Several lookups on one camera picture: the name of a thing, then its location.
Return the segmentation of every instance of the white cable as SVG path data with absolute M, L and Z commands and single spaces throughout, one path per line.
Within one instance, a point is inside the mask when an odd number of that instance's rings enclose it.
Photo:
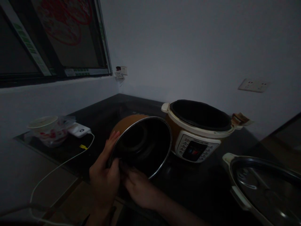
M 91 133 L 91 132 L 89 132 L 89 134 L 91 134 L 91 135 L 93 136 L 93 140 L 92 140 L 91 144 L 89 145 L 89 147 L 88 147 L 86 150 L 84 150 L 83 152 L 81 152 L 81 153 L 77 154 L 76 156 L 72 157 L 71 159 L 74 159 L 75 157 L 77 157 L 77 156 L 79 156 L 80 154 L 84 153 L 85 151 L 87 151 L 87 150 L 91 147 L 91 145 L 92 145 L 92 143 L 93 143 L 93 141 L 94 141 L 95 136 L 94 136 L 94 134 Z M 58 167 L 56 167 L 56 168 L 55 168 L 54 170 L 52 170 L 49 174 L 47 174 L 42 180 L 40 180 L 39 183 L 37 183 L 37 185 L 35 186 L 35 188 L 32 190 L 32 193 L 31 193 L 31 197 L 30 197 L 29 203 L 32 203 L 32 199 L 33 199 L 33 196 L 34 196 L 34 192 L 35 192 L 35 190 L 37 189 L 37 187 L 40 185 L 40 183 L 41 183 L 43 180 L 45 180 L 50 174 L 52 174 L 55 170 L 57 170 L 58 168 L 60 168 L 60 167 L 61 167 L 62 165 L 64 165 L 65 163 L 69 162 L 71 159 L 65 161 L 64 163 L 62 163 L 61 165 L 59 165 Z M 29 211 L 30 211 L 31 217 L 32 217 L 33 219 L 38 220 L 38 221 L 42 221 L 42 222 L 44 222 L 44 223 L 48 223 L 48 224 L 52 224 L 52 225 L 59 225 L 59 226 L 74 226 L 74 225 L 72 225 L 72 224 L 55 223 L 55 222 L 52 222 L 52 221 L 49 221 L 49 220 L 44 220 L 44 219 L 42 219 L 42 218 L 35 217 L 35 216 L 33 215 L 33 213 L 32 213 L 32 209 L 31 209 L 31 208 L 29 208 Z

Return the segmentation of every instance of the kitchen counter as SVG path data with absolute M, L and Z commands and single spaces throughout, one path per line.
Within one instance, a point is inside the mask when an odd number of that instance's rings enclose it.
M 89 168 L 101 153 L 115 124 L 131 114 L 164 118 L 162 104 L 158 101 L 117 94 L 70 114 L 76 117 L 78 123 L 91 128 L 95 140 L 87 152 L 66 163 L 63 168 L 89 183 Z M 81 144 L 89 146 L 92 136 L 88 134 L 80 139 L 69 136 L 57 148 L 48 148 L 35 137 L 26 144 L 24 134 L 16 139 L 54 163 L 61 164 L 82 152 L 83 149 L 79 147 Z M 276 161 L 274 156 L 243 128 L 225 139 L 203 163 L 184 161 L 171 153 L 152 182 L 169 197 L 211 225 L 260 225 L 251 213 L 239 207 L 230 194 L 230 180 L 221 164 L 222 156 L 227 152 Z M 120 189 L 119 197 L 125 200 L 126 206 L 150 221 L 150 225 L 161 224 L 162 219 L 156 213 L 136 206 L 124 188 Z M 125 210 L 127 214 L 121 214 L 123 217 L 120 218 L 119 225 L 122 225 L 123 218 L 128 222 L 127 225 L 130 225 L 129 221 L 133 222 L 132 225 L 135 224 L 135 217 L 128 219 L 130 214 L 135 215 L 132 210 L 131 213 Z

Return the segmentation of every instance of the pressure cooker control panel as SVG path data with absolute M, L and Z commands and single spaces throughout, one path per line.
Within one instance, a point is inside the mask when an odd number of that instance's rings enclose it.
M 182 130 L 175 145 L 176 154 L 190 162 L 203 162 L 220 145 L 221 141 L 197 136 Z

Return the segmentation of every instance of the hand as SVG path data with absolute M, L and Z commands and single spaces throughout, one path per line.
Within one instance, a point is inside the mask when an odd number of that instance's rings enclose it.
M 165 194 L 136 168 L 129 168 L 126 164 L 121 164 L 121 169 L 126 174 L 123 183 L 134 202 L 142 208 L 157 210 L 165 200 Z
M 113 132 L 106 141 L 103 152 L 90 167 L 91 187 L 96 199 L 97 210 L 110 210 L 120 184 L 119 159 L 114 159 L 111 168 L 106 169 L 106 162 L 112 152 L 120 132 Z

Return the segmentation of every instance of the window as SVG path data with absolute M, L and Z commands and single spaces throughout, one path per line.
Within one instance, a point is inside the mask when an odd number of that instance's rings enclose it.
M 111 75 L 98 0 L 3 0 L 1 87 Z

